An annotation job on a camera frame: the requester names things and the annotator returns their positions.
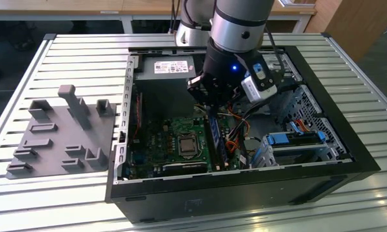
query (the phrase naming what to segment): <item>wooden cabinet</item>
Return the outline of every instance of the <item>wooden cabinet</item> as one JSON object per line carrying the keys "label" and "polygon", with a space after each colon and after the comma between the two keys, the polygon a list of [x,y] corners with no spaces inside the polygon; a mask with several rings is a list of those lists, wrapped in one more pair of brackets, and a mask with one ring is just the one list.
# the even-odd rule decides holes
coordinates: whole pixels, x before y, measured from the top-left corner
{"label": "wooden cabinet", "polygon": [[328,32],[360,61],[387,28],[387,0],[317,0],[306,32]]}

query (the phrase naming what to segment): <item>black computer chassis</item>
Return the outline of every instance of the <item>black computer chassis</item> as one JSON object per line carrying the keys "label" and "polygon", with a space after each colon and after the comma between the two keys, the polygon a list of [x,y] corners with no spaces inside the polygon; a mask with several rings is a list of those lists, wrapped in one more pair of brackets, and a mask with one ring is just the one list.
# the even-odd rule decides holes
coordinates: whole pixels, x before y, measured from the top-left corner
{"label": "black computer chassis", "polygon": [[[329,119],[354,162],[266,171],[243,170],[238,174],[205,174],[187,179],[114,185],[115,155],[111,155],[106,202],[117,204],[133,223],[316,202],[348,183],[368,178],[381,170],[298,48],[279,48],[289,54],[324,110],[322,116]],[[162,49],[182,48],[149,50],[161,53]]]}

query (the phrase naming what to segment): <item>black cable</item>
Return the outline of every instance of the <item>black cable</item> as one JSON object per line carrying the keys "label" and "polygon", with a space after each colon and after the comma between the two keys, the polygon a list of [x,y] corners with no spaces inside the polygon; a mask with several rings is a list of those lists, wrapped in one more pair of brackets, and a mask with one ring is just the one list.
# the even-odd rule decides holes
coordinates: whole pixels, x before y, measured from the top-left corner
{"label": "black cable", "polygon": [[213,18],[215,16],[215,10],[217,10],[217,0],[214,1],[214,13],[213,13]]}
{"label": "black cable", "polygon": [[261,141],[261,138],[250,137],[250,139],[254,139],[254,140],[257,140],[258,142],[262,142],[262,141]]}
{"label": "black cable", "polygon": [[171,21],[170,21],[170,32],[173,32],[173,28],[174,28],[174,25],[173,25],[173,22],[174,22],[174,16],[175,16],[175,0],[173,0],[173,8],[171,8]]}
{"label": "black cable", "polygon": [[285,67],[284,59],[281,58],[281,56],[278,54],[278,50],[277,50],[277,46],[275,46],[275,42],[274,42],[274,37],[273,37],[271,31],[269,30],[267,25],[266,25],[266,32],[267,32],[269,37],[270,37],[270,41],[271,41],[271,45],[273,45],[273,49],[274,49],[274,53],[275,53],[279,65],[282,66],[282,73],[286,73],[286,67]]}
{"label": "black cable", "polygon": [[250,109],[246,111],[246,113],[243,114],[242,118],[241,118],[241,122],[239,124],[234,127],[234,129],[231,130],[230,134],[229,134],[229,138],[231,139],[231,137],[237,134],[239,127],[243,125],[245,121],[249,119],[249,117],[259,110],[261,107],[263,107],[265,105],[267,105],[271,101],[271,97],[265,99],[263,101],[255,103]]}
{"label": "black cable", "polygon": [[246,168],[250,167],[250,157],[247,153],[247,148],[245,144],[245,126],[241,127],[239,131],[239,149],[241,149],[241,155],[246,158]]}
{"label": "black cable", "polygon": [[177,6],[177,11],[174,14],[174,26],[173,26],[173,33],[175,31],[175,26],[177,26],[177,17],[178,17],[178,12],[179,12],[179,6],[181,6],[181,0],[178,0],[178,6]]}
{"label": "black cable", "polygon": [[186,10],[187,18],[189,18],[189,21],[190,21],[191,25],[193,25],[193,26],[197,26],[198,23],[194,22],[194,20],[193,20],[193,18],[191,18],[191,16],[190,16],[190,12],[189,12],[189,10],[187,10],[187,2],[189,2],[189,0],[185,0],[185,2],[183,2],[183,8],[185,8],[185,10]]}

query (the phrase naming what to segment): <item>desk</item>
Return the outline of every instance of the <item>desk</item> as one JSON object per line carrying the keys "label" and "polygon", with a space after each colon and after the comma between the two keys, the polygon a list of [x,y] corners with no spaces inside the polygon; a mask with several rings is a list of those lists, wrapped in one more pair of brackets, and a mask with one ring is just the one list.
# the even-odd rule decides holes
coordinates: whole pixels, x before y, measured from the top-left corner
{"label": "desk", "polygon": [[274,39],[302,52],[380,173],[316,203],[139,225],[105,203],[107,172],[6,179],[32,98],[66,105],[58,87],[74,84],[87,103],[109,99],[121,112],[129,47],[175,46],[167,34],[59,35],[43,41],[0,117],[0,231],[387,231],[387,99],[333,39],[320,34],[274,34]]}
{"label": "desk", "polygon": [[[293,32],[305,32],[313,8],[284,7],[275,1],[269,20],[297,21]],[[133,20],[169,20],[171,0],[0,0],[0,20],[121,20],[134,33]]]}

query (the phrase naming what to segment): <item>floor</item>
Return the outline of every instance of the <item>floor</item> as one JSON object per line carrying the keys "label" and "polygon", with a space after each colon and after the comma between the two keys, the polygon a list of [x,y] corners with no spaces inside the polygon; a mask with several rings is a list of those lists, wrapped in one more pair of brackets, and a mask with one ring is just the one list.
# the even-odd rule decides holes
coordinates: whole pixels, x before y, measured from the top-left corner
{"label": "floor", "polygon": [[[35,28],[32,30],[35,41],[39,44],[47,33],[68,34],[72,25],[70,21],[30,23],[30,27]],[[163,24],[154,26],[157,32],[163,31]],[[122,23],[119,21],[90,21],[87,23],[87,32],[90,34],[123,33]],[[7,41],[0,42],[0,69],[4,72],[0,79],[0,90],[10,90],[0,92],[0,115],[11,99],[11,91],[18,87],[35,52],[35,49],[18,52]],[[360,62],[360,66],[387,96],[387,33],[377,41],[369,54]]]}

